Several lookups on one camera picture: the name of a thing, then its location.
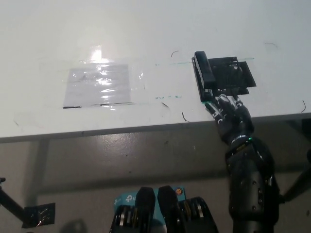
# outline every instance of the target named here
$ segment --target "white tabletop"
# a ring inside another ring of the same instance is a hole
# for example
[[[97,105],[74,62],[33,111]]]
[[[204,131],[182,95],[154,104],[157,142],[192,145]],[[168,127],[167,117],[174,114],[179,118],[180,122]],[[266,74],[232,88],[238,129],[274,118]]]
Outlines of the white tabletop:
[[[257,87],[241,99],[252,117],[310,116],[310,8],[308,0],[5,1],[0,139],[211,121],[191,64],[199,50],[208,58],[247,61]],[[132,104],[63,109],[70,69],[94,55],[94,48],[104,60],[132,68]]]

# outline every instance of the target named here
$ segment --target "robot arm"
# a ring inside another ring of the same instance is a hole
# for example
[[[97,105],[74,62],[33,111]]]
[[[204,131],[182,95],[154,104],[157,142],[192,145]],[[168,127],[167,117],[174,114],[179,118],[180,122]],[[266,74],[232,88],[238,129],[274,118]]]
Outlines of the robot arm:
[[[221,139],[229,145],[225,162],[230,175],[229,212],[233,233],[270,233],[278,220],[279,188],[269,149],[252,137],[251,116],[237,97],[220,95],[206,103]]]

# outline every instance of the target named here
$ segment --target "black bracket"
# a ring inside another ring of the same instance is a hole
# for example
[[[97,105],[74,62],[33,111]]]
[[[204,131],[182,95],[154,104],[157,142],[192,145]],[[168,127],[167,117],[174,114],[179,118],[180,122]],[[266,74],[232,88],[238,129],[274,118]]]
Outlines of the black bracket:
[[[204,51],[198,51],[192,63],[202,102],[221,94],[249,94],[247,88],[256,86],[247,63],[237,57],[208,59]]]

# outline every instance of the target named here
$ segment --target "transparent plastic film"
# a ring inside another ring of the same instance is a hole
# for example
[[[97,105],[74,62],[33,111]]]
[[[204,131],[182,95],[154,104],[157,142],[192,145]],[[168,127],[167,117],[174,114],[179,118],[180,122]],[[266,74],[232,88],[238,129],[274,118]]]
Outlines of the transparent plastic film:
[[[81,108],[131,102],[127,63],[102,58],[100,46],[70,69],[64,108]]]

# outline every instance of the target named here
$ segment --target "floor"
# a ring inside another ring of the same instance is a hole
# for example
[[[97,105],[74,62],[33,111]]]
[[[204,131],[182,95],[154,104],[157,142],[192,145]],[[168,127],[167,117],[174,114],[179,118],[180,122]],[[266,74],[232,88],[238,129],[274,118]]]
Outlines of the floor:
[[[311,144],[284,122],[257,123],[256,136],[270,147],[284,192],[307,164]],[[142,185],[166,184],[183,185],[188,198],[203,197],[219,231],[231,232],[225,150],[213,125],[1,144],[3,190],[23,206],[56,202],[56,219],[54,225],[25,230],[0,207],[0,232],[109,232],[115,197]],[[275,232],[311,232],[310,198],[311,191],[282,205]]]

